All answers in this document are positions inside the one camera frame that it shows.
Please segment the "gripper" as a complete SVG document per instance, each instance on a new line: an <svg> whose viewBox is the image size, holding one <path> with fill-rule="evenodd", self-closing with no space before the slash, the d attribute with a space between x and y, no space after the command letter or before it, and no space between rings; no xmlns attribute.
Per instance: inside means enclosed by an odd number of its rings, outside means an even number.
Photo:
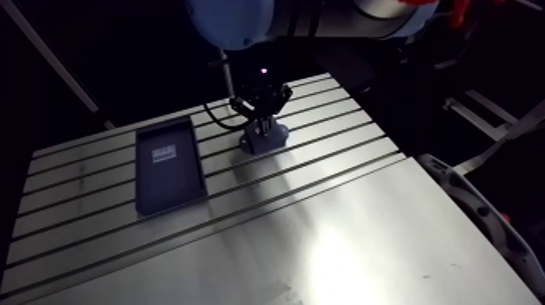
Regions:
<svg viewBox="0 0 545 305"><path fill-rule="evenodd" d="M256 114L278 114L293 95L272 59L236 53L234 97L230 107L248 120Z"/></svg>

